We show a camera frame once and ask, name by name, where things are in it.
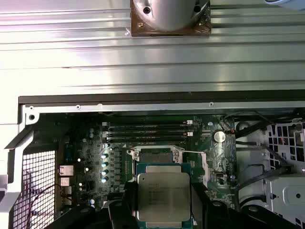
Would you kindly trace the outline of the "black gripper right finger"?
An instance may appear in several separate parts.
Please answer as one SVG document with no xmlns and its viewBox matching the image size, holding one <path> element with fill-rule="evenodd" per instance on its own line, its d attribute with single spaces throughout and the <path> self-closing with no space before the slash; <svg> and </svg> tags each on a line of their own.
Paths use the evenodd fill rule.
<svg viewBox="0 0 305 229">
<path fill-rule="evenodd" d="M 296 225 L 258 205 L 236 211 L 210 200 L 202 183 L 191 185 L 191 212 L 200 229 L 295 229 Z"/>
</svg>

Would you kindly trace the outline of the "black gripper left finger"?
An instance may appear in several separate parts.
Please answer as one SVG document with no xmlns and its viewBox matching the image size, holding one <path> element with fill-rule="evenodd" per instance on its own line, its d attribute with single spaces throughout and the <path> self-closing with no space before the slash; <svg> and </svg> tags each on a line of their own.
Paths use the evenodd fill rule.
<svg viewBox="0 0 305 229">
<path fill-rule="evenodd" d="M 100 210 L 87 205 L 79 205 L 56 219 L 50 229 L 137 229 L 134 216 L 137 209 L 138 184 L 127 182 L 121 198 L 106 201 Z"/>
</svg>

